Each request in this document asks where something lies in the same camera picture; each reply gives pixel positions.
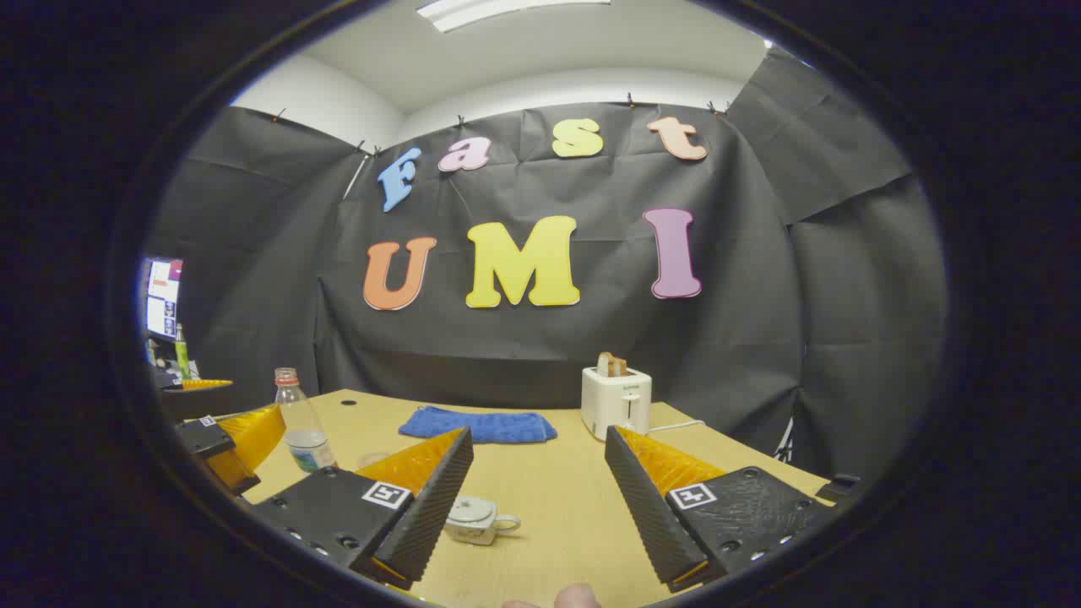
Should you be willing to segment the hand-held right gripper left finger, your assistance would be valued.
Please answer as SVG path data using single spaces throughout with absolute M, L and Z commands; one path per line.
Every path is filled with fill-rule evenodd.
M 409 591 L 432 557 L 472 461 L 471 429 L 462 426 L 356 472 L 317 470 L 252 512 L 317 558 Z

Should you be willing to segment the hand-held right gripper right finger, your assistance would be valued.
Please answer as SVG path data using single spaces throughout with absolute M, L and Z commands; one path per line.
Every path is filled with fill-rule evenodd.
M 786 551 L 833 507 L 761 467 L 722 472 L 611 425 L 605 459 L 660 584 L 678 592 Z

